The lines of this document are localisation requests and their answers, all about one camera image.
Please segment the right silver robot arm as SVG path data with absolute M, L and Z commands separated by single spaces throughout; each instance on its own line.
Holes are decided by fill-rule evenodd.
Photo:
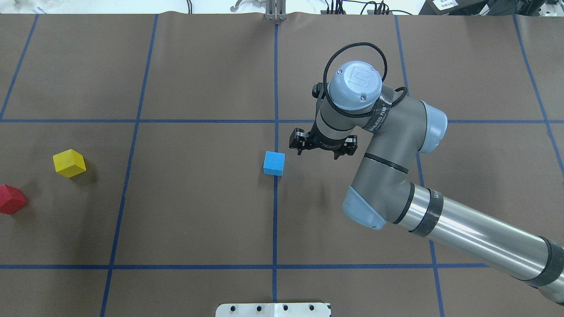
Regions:
M 337 160 L 357 150 L 355 128 L 372 134 L 347 189 L 345 214 L 370 229 L 392 223 L 474 256 L 563 305 L 562 246 L 408 179 L 417 153 L 432 152 L 445 136 L 446 114 L 384 85 L 369 63 L 344 63 L 328 81 L 330 65 L 312 89 L 316 98 L 312 128 L 294 129 L 289 148 L 298 154 L 330 151 Z

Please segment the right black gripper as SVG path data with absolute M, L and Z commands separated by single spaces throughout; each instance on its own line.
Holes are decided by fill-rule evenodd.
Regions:
M 322 134 L 316 125 L 312 126 L 309 133 L 300 128 L 294 128 L 289 137 L 289 148 L 296 150 L 300 156 L 303 150 L 321 149 L 333 152 L 333 158 L 338 160 L 341 156 L 353 156 L 358 148 L 357 135 L 349 135 L 343 139 L 331 139 Z

